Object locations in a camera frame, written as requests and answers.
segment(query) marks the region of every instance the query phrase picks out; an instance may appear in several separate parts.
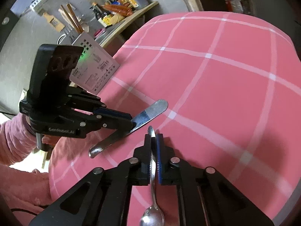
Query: person's arm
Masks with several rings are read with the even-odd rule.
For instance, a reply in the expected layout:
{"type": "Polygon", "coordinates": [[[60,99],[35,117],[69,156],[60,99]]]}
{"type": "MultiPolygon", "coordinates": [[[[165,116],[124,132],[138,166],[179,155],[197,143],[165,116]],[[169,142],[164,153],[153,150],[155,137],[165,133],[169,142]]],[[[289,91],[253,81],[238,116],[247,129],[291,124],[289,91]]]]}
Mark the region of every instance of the person's arm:
{"type": "Polygon", "coordinates": [[[25,159],[36,146],[36,137],[26,122],[25,116],[18,114],[11,121],[0,125],[0,163],[12,165],[25,159]]]}

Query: wooden handle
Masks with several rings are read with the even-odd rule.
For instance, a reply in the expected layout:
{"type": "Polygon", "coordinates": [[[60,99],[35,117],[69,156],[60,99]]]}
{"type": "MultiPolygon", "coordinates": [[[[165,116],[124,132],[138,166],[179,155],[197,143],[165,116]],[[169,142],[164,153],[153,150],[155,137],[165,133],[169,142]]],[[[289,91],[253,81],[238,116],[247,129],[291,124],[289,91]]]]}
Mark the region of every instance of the wooden handle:
{"type": "Polygon", "coordinates": [[[75,16],[75,13],[73,12],[72,7],[70,6],[69,3],[67,4],[67,8],[69,9],[69,12],[70,12],[70,14],[71,14],[71,16],[72,16],[74,22],[76,23],[78,29],[80,30],[80,33],[84,32],[84,30],[82,29],[82,26],[81,26],[80,23],[78,22],[78,20],[77,20],[77,18],[76,18],[76,16],[75,16]]]}
{"type": "Polygon", "coordinates": [[[81,31],[79,30],[79,28],[77,27],[77,25],[74,23],[73,19],[71,19],[69,13],[66,11],[66,9],[64,8],[63,5],[61,5],[62,10],[64,11],[65,15],[67,16],[67,18],[70,20],[72,26],[74,27],[74,29],[76,30],[77,33],[81,34],[81,31]]]}

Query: pink object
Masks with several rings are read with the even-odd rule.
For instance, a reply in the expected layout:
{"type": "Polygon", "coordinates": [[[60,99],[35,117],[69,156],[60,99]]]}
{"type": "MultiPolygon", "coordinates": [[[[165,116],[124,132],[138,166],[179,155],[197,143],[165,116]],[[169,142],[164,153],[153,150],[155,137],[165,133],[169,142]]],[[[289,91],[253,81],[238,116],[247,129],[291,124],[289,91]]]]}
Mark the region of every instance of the pink object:
{"type": "MultiPolygon", "coordinates": [[[[149,124],[177,156],[215,167],[267,216],[277,215],[301,175],[301,63],[286,34],[236,13],[167,14],[139,29],[115,59],[121,66],[99,94],[109,108],[135,116],[167,100],[169,109],[149,124]]],[[[147,126],[90,159],[89,148],[109,133],[61,139],[50,166],[53,199],[94,167],[130,158],[147,126]]],[[[167,223],[177,225],[175,188],[157,190],[167,223]]],[[[149,188],[134,187],[128,224],[138,225],[150,204],[149,188]]]]}
{"type": "MultiPolygon", "coordinates": [[[[26,129],[22,114],[0,126],[0,146],[0,193],[4,200],[10,208],[40,213],[43,210],[40,206],[52,203],[48,173],[38,170],[29,173],[9,167],[26,158],[36,146],[36,137],[26,129]]],[[[23,225],[34,218],[19,211],[14,215],[23,225]]]]}

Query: spoon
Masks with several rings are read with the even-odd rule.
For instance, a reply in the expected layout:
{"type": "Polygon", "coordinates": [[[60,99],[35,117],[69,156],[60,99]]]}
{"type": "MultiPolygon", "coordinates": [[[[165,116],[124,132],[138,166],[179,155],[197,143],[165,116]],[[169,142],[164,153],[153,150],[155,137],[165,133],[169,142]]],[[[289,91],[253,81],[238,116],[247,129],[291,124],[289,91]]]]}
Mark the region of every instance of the spoon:
{"type": "MultiPolygon", "coordinates": [[[[155,131],[152,126],[148,127],[148,134],[154,138],[156,137],[155,131]]],[[[150,190],[152,195],[152,205],[147,208],[140,220],[140,226],[163,226],[164,215],[161,209],[158,207],[156,202],[156,191],[155,191],[155,175],[156,175],[156,161],[151,151],[150,155],[150,190]]]]}

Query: pink checkered tablecloth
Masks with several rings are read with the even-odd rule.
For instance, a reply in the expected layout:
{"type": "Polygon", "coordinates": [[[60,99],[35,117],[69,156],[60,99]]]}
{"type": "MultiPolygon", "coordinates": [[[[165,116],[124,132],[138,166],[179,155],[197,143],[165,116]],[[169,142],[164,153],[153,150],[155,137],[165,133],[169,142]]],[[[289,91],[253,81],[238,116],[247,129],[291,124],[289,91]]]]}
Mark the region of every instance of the pink checkered tablecloth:
{"type": "MultiPolygon", "coordinates": [[[[247,15],[161,15],[118,51],[121,67],[99,96],[109,108],[137,115],[158,99],[168,110],[150,122],[176,155],[213,166],[274,218],[301,174],[301,63],[291,39],[247,15]]],[[[143,145],[145,126],[95,159],[88,150],[110,130],[84,140],[61,138],[50,164],[57,199],[94,167],[109,169],[143,145]]],[[[158,186],[166,225],[177,225],[176,189],[158,186]]],[[[150,206],[149,187],[133,187],[128,225],[150,206]]]]}

